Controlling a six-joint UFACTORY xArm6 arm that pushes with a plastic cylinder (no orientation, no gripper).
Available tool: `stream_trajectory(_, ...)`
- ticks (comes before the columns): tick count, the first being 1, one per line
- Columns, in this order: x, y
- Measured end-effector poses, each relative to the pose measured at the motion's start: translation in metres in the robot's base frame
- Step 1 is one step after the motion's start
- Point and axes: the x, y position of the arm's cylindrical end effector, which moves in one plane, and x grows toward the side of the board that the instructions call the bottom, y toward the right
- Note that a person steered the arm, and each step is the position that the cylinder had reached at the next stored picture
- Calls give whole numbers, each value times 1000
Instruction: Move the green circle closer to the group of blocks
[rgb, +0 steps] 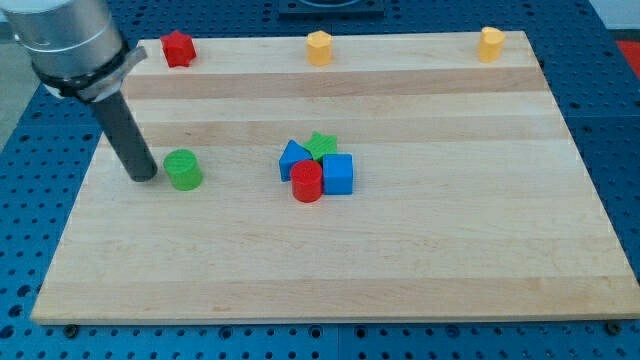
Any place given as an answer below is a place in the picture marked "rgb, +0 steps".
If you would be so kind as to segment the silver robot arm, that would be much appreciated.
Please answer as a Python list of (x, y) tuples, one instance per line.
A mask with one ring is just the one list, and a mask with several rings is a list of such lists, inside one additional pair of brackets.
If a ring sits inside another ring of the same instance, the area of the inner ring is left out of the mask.
[(14, 39), (57, 97), (99, 102), (147, 58), (130, 48), (104, 0), (1, 0)]

